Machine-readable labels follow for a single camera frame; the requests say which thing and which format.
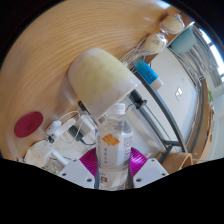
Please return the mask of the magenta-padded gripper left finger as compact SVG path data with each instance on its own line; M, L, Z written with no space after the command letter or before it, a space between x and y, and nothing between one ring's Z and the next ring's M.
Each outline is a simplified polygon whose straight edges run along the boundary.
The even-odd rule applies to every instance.
M97 189L99 184L96 149L86 152L79 159L68 162L59 176L80 187Z

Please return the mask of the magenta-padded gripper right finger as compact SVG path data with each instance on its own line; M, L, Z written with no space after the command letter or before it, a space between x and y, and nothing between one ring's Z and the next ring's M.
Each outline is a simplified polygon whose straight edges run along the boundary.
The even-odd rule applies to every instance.
M168 172L156 158L146 158L137 149L132 148L129 161L129 189L141 188L168 175Z

